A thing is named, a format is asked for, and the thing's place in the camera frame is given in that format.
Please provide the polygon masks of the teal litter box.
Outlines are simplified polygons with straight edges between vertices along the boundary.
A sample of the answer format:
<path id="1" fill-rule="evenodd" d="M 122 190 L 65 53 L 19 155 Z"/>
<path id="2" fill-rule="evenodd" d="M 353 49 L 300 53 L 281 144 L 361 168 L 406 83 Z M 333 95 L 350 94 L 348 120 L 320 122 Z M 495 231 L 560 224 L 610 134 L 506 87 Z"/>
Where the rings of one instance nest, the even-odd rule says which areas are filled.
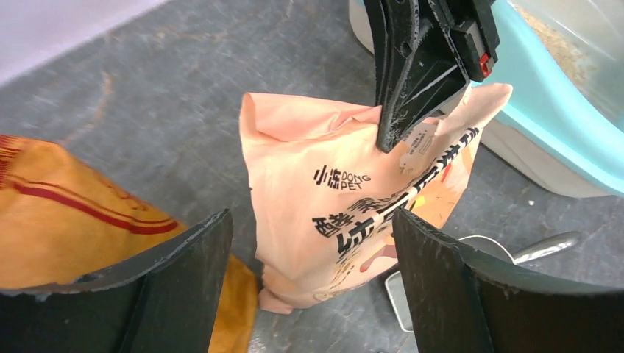
<path id="1" fill-rule="evenodd" d="M 357 39 L 373 54 L 365 1 L 350 1 Z M 494 1 L 498 60 L 482 82 L 433 113 L 453 109 L 464 91 L 512 86 L 506 106 L 482 131 L 482 142 L 541 187 L 562 196 L 623 194 L 623 132 L 608 122 L 565 75 L 537 34 L 507 2 Z"/>

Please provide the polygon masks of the pink cat litter bag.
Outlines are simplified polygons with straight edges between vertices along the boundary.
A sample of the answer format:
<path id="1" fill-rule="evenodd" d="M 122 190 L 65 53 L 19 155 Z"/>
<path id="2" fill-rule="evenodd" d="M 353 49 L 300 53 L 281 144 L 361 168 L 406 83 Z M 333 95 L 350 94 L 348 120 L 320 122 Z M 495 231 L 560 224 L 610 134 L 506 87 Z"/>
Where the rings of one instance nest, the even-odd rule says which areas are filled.
<path id="1" fill-rule="evenodd" d="M 503 83 L 468 88 L 389 153 L 375 144 L 379 107 L 245 94 L 240 136 L 263 263 L 260 308 L 289 314 L 390 269 L 396 210 L 442 227 L 467 188 L 483 129 L 511 94 Z"/>

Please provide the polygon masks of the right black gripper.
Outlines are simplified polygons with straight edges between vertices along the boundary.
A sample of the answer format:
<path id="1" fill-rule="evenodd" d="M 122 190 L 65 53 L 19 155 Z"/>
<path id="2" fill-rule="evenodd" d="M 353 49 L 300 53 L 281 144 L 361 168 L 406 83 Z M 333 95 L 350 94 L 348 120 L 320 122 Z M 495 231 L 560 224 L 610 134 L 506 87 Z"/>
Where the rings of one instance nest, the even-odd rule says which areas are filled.
<path id="1" fill-rule="evenodd" d="M 376 145 L 389 153 L 416 124 L 482 82 L 498 60 L 494 0 L 365 1 L 381 108 Z"/>

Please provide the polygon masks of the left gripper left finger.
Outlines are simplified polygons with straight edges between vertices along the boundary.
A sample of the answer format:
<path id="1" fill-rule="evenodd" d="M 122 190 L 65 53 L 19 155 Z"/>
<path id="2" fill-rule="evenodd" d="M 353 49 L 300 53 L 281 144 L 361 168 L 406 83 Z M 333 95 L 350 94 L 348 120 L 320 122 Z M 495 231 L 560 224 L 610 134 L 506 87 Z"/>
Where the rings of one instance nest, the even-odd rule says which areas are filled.
<path id="1" fill-rule="evenodd" d="M 229 210 L 68 284 L 1 290 L 3 352 L 206 352 L 233 236 Z"/>

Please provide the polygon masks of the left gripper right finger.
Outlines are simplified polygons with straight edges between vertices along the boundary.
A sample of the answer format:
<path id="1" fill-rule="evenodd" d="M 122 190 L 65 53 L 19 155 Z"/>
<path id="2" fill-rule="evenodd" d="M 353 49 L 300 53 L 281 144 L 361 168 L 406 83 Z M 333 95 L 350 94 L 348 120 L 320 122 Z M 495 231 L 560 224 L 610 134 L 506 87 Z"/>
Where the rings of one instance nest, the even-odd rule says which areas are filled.
<path id="1" fill-rule="evenodd" d="M 623 290 L 553 277 L 394 213 L 420 352 L 621 352 Z"/>

